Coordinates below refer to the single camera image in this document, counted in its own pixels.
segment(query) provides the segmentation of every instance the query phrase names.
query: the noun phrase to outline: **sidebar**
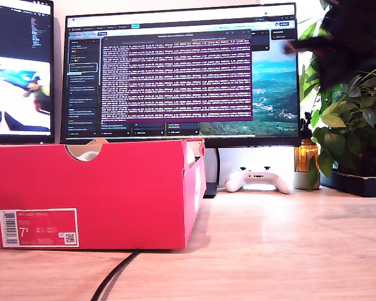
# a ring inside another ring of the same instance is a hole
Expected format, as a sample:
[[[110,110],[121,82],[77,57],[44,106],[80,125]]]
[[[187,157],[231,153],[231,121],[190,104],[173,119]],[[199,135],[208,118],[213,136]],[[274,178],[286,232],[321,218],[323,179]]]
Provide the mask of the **sidebar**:
[[[68,135],[92,137],[100,130],[99,39],[71,40],[68,56]]]

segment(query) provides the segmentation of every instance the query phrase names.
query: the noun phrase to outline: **red shoe box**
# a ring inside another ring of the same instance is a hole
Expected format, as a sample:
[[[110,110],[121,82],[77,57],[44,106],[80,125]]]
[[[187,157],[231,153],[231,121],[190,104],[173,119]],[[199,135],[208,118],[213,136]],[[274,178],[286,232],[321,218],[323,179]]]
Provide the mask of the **red shoe box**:
[[[202,139],[0,145],[1,246],[183,249],[205,190]]]

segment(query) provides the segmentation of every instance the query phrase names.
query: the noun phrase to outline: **qr code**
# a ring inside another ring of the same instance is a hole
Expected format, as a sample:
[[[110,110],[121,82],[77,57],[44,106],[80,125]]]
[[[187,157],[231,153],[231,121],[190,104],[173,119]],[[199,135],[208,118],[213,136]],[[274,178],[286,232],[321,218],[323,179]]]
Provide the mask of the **qr code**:
[[[64,243],[66,245],[76,245],[75,233],[64,233]]]

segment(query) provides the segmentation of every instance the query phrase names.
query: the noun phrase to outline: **size number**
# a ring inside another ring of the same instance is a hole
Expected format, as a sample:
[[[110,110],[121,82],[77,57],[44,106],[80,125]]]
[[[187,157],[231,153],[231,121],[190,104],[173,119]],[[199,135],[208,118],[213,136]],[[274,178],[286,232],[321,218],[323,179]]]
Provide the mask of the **size number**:
[[[21,237],[24,237],[24,233],[25,232],[29,232],[29,228],[25,228],[25,227],[19,227],[19,229],[21,230]]]

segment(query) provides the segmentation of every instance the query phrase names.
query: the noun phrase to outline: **monitor bezel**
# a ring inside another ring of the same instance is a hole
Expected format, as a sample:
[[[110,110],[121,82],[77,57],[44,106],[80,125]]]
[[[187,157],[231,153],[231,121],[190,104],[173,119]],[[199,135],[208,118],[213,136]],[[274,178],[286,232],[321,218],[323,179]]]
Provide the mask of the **monitor bezel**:
[[[50,6],[50,95],[51,95],[51,112],[50,112],[50,135],[0,135],[0,144],[39,144],[55,142],[55,50],[54,50],[54,32],[55,32],[55,12],[52,0],[44,0]]]
[[[64,38],[64,55],[63,55],[63,93],[61,100],[61,116],[67,116],[68,103],[66,102],[66,81],[67,81],[67,62],[68,62],[68,20],[70,18],[80,18],[80,17],[94,17],[94,16],[116,16],[116,15],[126,15],[126,14],[142,14],[142,13],[171,13],[178,11],[203,11],[207,9],[228,9],[228,8],[251,8],[251,7],[266,7],[266,6],[282,6],[282,5],[293,5],[295,14],[295,32],[296,40],[298,39],[298,22],[296,19],[296,3],[268,3],[268,4],[243,4],[243,5],[233,5],[233,6],[209,6],[201,8],[183,8],[183,9],[161,9],[153,11],[131,11],[131,12],[121,12],[121,13],[100,13],[100,14],[79,14],[79,15],[67,15],[65,17],[65,38]],[[296,92],[297,92],[297,106],[298,106],[298,122],[297,129],[298,135],[292,137],[226,137],[226,138],[212,138],[201,135],[186,136],[186,138],[172,137],[172,136],[159,136],[156,139],[148,139],[145,137],[126,139],[123,137],[112,137],[108,139],[109,142],[138,142],[138,141],[149,141],[149,140],[177,140],[177,139],[192,139],[201,138],[205,140],[205,145],[207,148],[228,148],[228,147],[252,147],[252,146],[300,146],[301,145],[301,131],[300,131],[300,81],[299,81],[299,69],[298,69],[298,54],[296,53]],[[67,127],[66,119],[61,118],[60,127],[60,144],[86,144],[94,138],[78,138],[78,139],[67,139],[66,132],[63,131]]]

